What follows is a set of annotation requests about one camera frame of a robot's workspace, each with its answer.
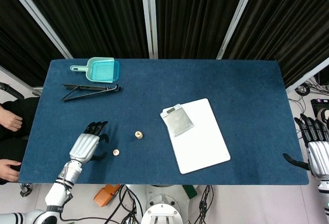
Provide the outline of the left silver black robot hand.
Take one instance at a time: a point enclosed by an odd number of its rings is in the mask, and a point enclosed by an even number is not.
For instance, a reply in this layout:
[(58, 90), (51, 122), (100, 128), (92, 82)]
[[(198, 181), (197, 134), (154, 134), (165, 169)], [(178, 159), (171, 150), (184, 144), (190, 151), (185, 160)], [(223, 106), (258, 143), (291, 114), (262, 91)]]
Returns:
[(104, 152), (102, 155), (94, 155), (100, 141), (104, 140), (109, 144), (108, 135), (100, 134), (107, 123), (107, 121), (92, 122), (86, 127), (69, 153), (71, 160), (86, 164), (89, 161), (101, 161), (108, 155), (108, 152)]

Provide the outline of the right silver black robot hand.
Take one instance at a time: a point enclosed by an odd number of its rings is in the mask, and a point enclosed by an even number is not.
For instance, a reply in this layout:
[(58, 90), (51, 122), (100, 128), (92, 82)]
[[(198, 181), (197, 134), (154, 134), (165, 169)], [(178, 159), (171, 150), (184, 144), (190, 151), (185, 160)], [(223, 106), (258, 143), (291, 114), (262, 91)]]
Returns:
[(321, 180), (328, 181), (328, 129), (318, 119), (312, 119), (304, 114), (294, 118), (302, 134), (308, 156), (307, 162), (297, 161), (284, 153), (285, 160), (297, 167), (310, 171), (312, 175)]

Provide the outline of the bystander bare hand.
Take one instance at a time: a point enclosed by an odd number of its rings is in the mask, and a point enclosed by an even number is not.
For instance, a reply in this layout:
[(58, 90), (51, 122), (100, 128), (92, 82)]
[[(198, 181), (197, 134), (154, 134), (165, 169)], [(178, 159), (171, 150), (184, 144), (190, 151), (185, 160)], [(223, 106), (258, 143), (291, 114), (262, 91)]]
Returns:
[(9, 182), (17, 182), (19, 171), (14, 170), (11, 166), (20, 166), (22, 163), (9, 159), (1, 159), (1, 179)]
[(1, 105), (1, 126), (12, 131), (17, 132), (22, 128), (23, 118), (10, 107)]

